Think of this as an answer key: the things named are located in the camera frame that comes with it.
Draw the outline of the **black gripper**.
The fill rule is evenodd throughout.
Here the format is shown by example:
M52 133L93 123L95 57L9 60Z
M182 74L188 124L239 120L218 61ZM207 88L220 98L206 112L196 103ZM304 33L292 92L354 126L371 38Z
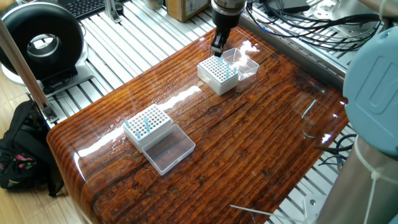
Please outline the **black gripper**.
M212 19L217 28L211 43L211 49L215 56L221 57L224 45L227 42L231 31L230 29L239 24L240 16L240 14L233 16L224 15L214 9L212 10Z

